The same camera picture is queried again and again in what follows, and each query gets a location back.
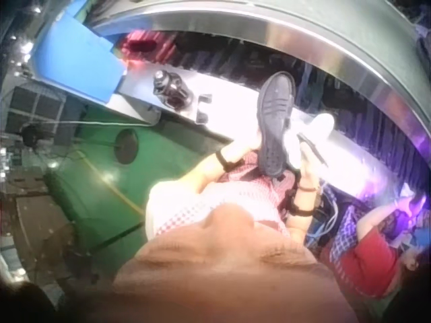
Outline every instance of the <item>person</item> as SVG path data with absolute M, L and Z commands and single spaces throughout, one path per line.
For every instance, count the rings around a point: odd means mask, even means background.
M 290 78 L 279 73 L 269 82 L 259 94 L 269 106 L 264 115 L 291 109 Z M 277 95 L 282 100 L 273 100 Z M 149 241 L 120 269 L 114 292 L 100 296 L 104 305 L 88 310 L 97 322 L 356 321 L 331 272 L 304 247 L 321 164 L 312 147 L 300 144 L 300 179 L 286 224 L 277 207 L 295 183 L 293 173 L 279 176 L 275 158 L 263 173 L 277 178 L 250 176 L 283 140 L 276 129 L 285 127 L 283 119 L 274 120 L 260 120 L 261 134 L 233 141 L 178 180 L 154 185 L 145 216 Z
M 409 233 L 401 232 L 389 244 L 379 231 L 381 223 L 394 214 L 404 212 L 412 217 L 412 198 L 403 197 L 377 207 L 357 223 L 353 220 L 354 208 L 349 207 L 337 235 L 321 252 L 320 260 L 335 273 L 360 321 L 380 320 L 403 283 L 419 267 L 418 259 L 424 258 L 424 252 L 429 253 L 422 246 L 412 246 L 399 254 L 397 249 Z M 423 203 L 420 201 L 413 209 L 421 209 Z

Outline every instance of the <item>pink object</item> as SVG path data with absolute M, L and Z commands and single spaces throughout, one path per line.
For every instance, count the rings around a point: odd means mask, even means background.
M 255 205 L 256 207 L 251 207 L 247 211 L 256 222 L 261 222 L 276 229 L 284 236 L 289 236 L 286 226 L 281 220 L 278 206 L 283 201 L 286 191 L 293 187 L 295 177 L 293 173 L 286 171 L 284 180 L 276 185 L 273 184 L 271 178 L 264 176 L 250 182 L 240 180 L 243 175 L 256 167 L 257 154 L 255 152 L 248 153 L 244 157 L 243 166 L 238 167 L 233 172 L 224 174 L 219 182 L 209 184 L 195 203 L 183 208 L 158 228 L 156 236 L 177 227 L 199 222 L 205 219 L 209 212 L 217 206 L 230 201 L 245 209 L 247 209 L 247 205 Z

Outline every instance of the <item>curved metal rim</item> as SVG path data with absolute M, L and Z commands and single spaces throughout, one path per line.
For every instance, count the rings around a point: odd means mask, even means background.
M 95 22 L 94 29 L 102 36 L 136 29 L 203 32 L 286 52 L 328 72 L 370 100 L 407 135 L 431 165 L 431 133 L 415 98 L 360 48 L 312 22 L 264 7 L 194 1 L 143 4 L 102 18 Z

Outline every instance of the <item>green floor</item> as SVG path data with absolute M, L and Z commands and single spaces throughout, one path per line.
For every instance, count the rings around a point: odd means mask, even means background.
M 92 108 L 85 120 L 133 122 Z M 135 127 L 139 137 L 136 160 L 124 166 L 114 158 L 112 147 L 80 143 L 88 160 L 136 205 L 145 204 L 149 189 L 159 180 L 178 178 L 221 143 L 197 131 L 195 126 L 163 118 L 152 128 Z M 121 127 L 86 126 L 79 137 L 87 141 L 114 142 Z M 70 220 L 75 221 L 80 242 L 91 248 L 137 225 L 142 218 L 114 194 L 76 153 L 62 159 L 51 190 Z M 143 228 L 121 238 L 94 256 L 95 267 L 113 276 L 145 243 Z

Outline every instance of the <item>black strap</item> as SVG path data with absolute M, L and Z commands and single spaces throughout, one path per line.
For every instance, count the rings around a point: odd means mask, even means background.
M 231 163 L 231 162 L 226 161 L 226 159 L 224 159 L 224 157 L 222 155 L 221 150 L 217 150 L 215 152 L 215 156 L 217 157 L 217 160 L 220 162 L 220 164 L 223 166 L 223 170 L 226 173 L 231 172 L 235 168 L 242 166 L 244 164 L 243 159 L 238 160 L 236 163 Z
M 295 203 L 290 203 L 290 210 L 289 210 L 289 214 L 290 215 L 294 215 L 296 217 L 312 217 L 314 215 L 314 209 L 311 211 L 304 211 L 304 210 L 300 210 Z

